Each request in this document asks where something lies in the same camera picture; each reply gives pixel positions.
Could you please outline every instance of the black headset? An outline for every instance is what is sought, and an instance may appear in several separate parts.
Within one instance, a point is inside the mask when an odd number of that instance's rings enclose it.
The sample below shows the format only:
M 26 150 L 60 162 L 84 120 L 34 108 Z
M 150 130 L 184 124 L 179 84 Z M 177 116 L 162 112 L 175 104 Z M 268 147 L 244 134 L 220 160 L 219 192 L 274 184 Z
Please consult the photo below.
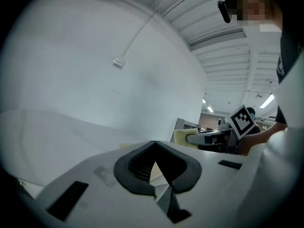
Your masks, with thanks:
M 230 23 L 230 21 L 231 21 L 231 15 L 228 13 L 226 2 L 225 1 L 218 1 L 218 9 L 219 9 L 220 13 L 223 16 L 224 21 L 226 23 Z

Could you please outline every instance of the person's arm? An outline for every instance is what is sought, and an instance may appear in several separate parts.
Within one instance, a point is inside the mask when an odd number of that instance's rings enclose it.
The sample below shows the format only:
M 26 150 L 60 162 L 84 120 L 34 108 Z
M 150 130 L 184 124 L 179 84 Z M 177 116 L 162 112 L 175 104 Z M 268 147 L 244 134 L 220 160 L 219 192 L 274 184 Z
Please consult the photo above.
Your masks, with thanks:
M 266 143 L 268 139 L 274 133 L 284 130 L 287 127 L 286 124 L 275 123 L 270 128 L 261 133 L 244 136 L 239 143 L 237 153 L 241 155 L 247 155 L 252 146 L 259 143 Z

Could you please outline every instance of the white wall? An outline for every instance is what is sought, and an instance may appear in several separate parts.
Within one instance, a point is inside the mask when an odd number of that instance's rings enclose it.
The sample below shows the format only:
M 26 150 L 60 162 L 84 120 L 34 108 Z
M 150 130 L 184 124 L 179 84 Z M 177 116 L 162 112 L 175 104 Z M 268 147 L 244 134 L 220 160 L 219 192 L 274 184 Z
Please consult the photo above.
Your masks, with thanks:
M 0 63 L 1 112 L 48 110 L 170 140 L 176 119 L 198 123 L 206 75 L 179 35 L 132 0 L 36 0 Z
M 38 110 L 0 114 L 0 163 L 24 181 L 47 186 L 81 161 L 146 142 L 123 131 Z

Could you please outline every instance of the fluorescent light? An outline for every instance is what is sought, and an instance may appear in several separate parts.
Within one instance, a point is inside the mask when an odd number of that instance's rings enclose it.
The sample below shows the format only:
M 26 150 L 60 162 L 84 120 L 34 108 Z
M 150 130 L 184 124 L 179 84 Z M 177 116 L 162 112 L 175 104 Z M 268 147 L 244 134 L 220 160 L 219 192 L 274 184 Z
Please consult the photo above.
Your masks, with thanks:
M 271 94 L 267 100 L 265 100 L 265 102 L 260 106 L 260 108 L 265 108 L 273 99 L 274 99 L 274 95 Z

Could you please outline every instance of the person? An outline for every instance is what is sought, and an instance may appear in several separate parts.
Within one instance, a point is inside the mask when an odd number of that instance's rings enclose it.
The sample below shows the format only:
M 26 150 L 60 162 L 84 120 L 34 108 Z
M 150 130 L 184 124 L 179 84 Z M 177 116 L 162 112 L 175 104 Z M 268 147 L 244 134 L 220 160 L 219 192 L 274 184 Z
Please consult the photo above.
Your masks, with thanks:
M 281 53 L 276 70 L 281 83 L 303 48 L 302 23 L 296 20 L 302 14 L 301 0 L 226 0 L 225 6 L 228 14 L 236 16 L 237 20 L 254 21 L 255 24 L 272 22 L 281 29 Z M 243 137 L 238 154 L 248 154 L 252 146 L 266 143 L 273 134 L 287 127 L 280 107 L 275 121 L 273 126 L 262 133 Z
M 252 134 L 260 133 L 261 132 L 261 128 L 256 123 L 256 119 L 257 119 L 256 118 L 256 111 L 252 107 L 247 107 L 247 110 L 251 114 L 252 119 L 255 121 L 254 122 L 255 127 L 253 129 L 251 129 L 249 131 L 249 133 L 247 133 L 246 135 L 252 135 Z

